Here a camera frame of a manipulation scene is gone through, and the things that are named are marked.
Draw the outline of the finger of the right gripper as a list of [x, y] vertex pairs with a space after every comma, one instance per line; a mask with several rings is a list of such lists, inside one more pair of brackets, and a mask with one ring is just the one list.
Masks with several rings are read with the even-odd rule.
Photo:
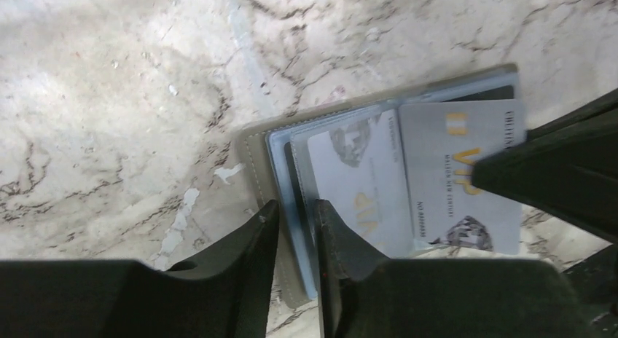
[[478, 161], [472, 184], [617, 242], [617, 112]]
[[588, 119], [595, 118], [606, 112], [617, 109], [617, 92], [614, 89], [605, 95], [577, 108], [557, 119], [554, 119], [540, 127], [534, 128], [527, 132], [527, 141], [540, 138], [543, 135], [555, 132], [570, 125], [583, 122]]

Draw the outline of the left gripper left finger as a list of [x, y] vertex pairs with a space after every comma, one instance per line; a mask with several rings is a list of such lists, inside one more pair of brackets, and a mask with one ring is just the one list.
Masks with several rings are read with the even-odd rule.
[[3, 337], [263, 337], [279, 236], [266, 203], [169, 270], [136, 260], [3, 261]]

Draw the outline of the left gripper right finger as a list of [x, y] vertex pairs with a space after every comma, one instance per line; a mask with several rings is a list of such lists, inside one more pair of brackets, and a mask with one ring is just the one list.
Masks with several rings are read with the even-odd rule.
[[324, 337], [593, 337], [576, 294], [533, 259], [391, 259], [317, 200]]

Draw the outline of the silver VIP credit card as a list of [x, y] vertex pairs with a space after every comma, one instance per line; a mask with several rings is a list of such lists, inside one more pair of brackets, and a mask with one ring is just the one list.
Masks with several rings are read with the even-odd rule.
[[345, 224], [391, 258], [414, 248], [396, 110], [312, 135], [307, 140], [314, 186]]

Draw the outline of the taupe leather card holder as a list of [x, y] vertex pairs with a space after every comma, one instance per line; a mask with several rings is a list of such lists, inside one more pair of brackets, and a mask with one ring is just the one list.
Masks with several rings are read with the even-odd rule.
[[272, 117], [246, 127], [240, 132], [237, 149], [259, 206], [270, 200], [280, 203], [280, 236], [275, 261], [275, 276], [285, 304], [296, 309], [315, 300], [316, 252], [310, 230], [301, 221], [292, 178], [295, 169], [290, 153], [292, 135], [301, 129], [347, 119], [367, 113], [370, 108], [393, 109], [407, 101], [443, 102], [453, 98], [511, 85], [515, 98], [520, 97], [519, 69], [506, 63], [469, 74], [419, 85], [406, 84], [390, 90], [327, 101], [291, 115]]

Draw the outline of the black VIP credit card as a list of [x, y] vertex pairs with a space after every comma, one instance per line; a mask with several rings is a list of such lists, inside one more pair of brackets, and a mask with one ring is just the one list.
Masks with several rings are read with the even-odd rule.
[[493, 89], [485, 90], [478, 93], [473, 93], [458, 98], [447, 100], [447, 102], [456, 101], [495, 101], [495, 100], [508, 100], [515, 98], [515, 89], [511, 85], [496, 87]]

